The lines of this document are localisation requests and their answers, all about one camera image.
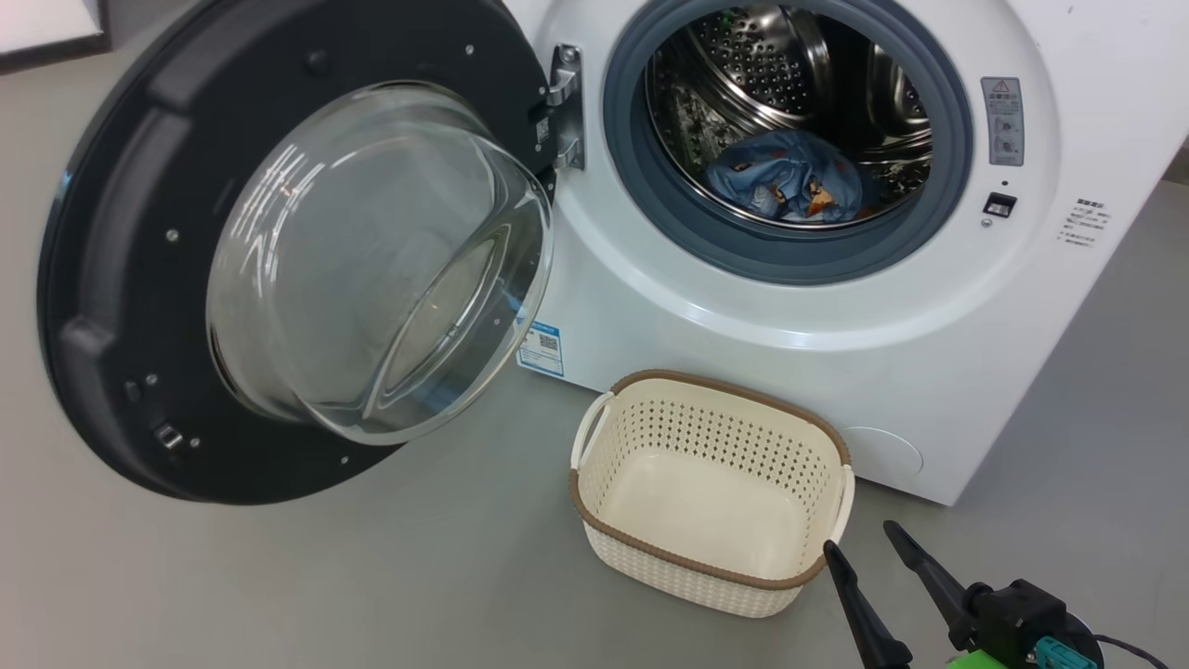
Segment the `black round glass washer door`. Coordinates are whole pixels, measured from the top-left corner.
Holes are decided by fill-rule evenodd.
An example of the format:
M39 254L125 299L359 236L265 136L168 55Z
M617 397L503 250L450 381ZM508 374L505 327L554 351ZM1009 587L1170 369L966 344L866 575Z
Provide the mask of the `black round glass washer door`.
M106 97L48 217L59 408L169 498L357 476L515 355L553 267L555 158L503 0L199 0Z

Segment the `round white drain filter cover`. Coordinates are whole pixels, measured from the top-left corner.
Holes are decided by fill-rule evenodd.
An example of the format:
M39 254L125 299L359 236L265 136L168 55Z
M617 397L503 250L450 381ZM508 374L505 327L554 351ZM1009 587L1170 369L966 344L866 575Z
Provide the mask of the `round white drain filter cover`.
M858 478L888 487L902 487L921 473L921 453L895 433L873 427L847 427L839 433Z

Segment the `cream perforated laundry basket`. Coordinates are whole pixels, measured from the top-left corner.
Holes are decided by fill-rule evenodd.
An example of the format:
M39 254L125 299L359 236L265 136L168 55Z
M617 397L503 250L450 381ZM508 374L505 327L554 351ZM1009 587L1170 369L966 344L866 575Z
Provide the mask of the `cream perforated laundry basket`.
M819 415L671 370L621 378L581 416L570 500L608 567L726 614L781 613L825 569L856 476Z

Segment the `small printed text sticker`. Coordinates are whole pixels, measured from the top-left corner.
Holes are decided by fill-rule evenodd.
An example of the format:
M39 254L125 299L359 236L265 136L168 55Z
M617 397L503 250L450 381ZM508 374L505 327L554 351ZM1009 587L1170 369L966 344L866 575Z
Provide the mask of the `small printed text sticker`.
M1076 198L1059 225L1057 241L1092 250L1097 245L1100 238L1105 236L1111 220L1111 213L1107 212L1103 203Z

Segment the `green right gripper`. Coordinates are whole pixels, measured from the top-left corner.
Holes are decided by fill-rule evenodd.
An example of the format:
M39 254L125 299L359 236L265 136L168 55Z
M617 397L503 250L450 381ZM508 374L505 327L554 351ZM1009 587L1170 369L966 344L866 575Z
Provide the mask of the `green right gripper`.
M956 650L974 651L976 632L967 610L967 588L919 545L899 522L883 520L882 526L902 564L921 580L943 621L946 623L948 642ZM830 576L863 669L910 669L913 656L908 645L891 635L870 602L863 597L858 589L856 572L839 545L833 541L825 542L824 558L828 560ZM951 658L946 662L946 669L1008 668L983 650L977 650Z

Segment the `metal washing machine door hinge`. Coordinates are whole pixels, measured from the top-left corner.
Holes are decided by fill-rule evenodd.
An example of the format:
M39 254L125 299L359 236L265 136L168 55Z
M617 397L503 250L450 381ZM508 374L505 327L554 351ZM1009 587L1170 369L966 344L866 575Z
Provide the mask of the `metal washing machine door hinge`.
M573 44L559 43L554 46L546 102L549 109L549 128L556 149L554 168L585 169L583 59L581 50Z

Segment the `white board with dark edge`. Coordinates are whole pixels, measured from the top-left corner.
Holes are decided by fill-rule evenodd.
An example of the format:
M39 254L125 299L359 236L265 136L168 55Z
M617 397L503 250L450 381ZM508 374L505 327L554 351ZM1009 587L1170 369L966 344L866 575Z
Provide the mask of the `white board with dark edge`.
M108 0L0 0L0 75L111 51Z

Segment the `blue cartoon print garment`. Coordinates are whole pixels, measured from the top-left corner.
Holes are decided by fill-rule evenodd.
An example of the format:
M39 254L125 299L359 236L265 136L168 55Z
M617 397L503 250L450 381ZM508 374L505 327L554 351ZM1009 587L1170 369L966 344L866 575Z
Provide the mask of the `blue cartoon print garment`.
M851 223L868 206L866 178L817 135L782 133L765 149L765 216L789 223Z

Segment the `blue energy label sticker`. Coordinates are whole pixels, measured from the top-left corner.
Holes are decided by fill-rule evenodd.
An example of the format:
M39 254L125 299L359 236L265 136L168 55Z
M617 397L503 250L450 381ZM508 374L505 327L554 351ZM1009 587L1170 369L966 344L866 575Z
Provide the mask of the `blue energy label sticker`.
M554 326L533 321L516 353L520 367L543 375L565 377L561 332Z

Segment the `white front-load washing machine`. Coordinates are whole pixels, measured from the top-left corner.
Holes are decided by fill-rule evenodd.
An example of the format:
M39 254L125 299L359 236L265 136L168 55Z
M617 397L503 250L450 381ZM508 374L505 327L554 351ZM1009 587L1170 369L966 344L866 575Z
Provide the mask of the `white front-load washing machine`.
M537 321L565 377L604 391L637 370L721 378L833 427L895 433L924 467L902 487L951 505L1092 294L1189 133L1189 0L901 0L960 72L975 143L954 215L866 278L740 278L643 216L608 153L608 57L646 0L505 0L540 59L581 50L586 168L556 183L554 266ZM988 158L981 78L1023 86L1025 163ZM1015 196L984 215L990 193ZM1076 198L1112 220L1057 241Z

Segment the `grey warning sticker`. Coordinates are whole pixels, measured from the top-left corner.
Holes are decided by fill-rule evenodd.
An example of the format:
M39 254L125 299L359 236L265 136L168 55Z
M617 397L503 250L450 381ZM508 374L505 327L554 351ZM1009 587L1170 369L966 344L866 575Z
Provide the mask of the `grey warning sticker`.
M982 95L984 95L990 164L1011 168L1023 166L1026 130L1020 80L984 77L980 82Z

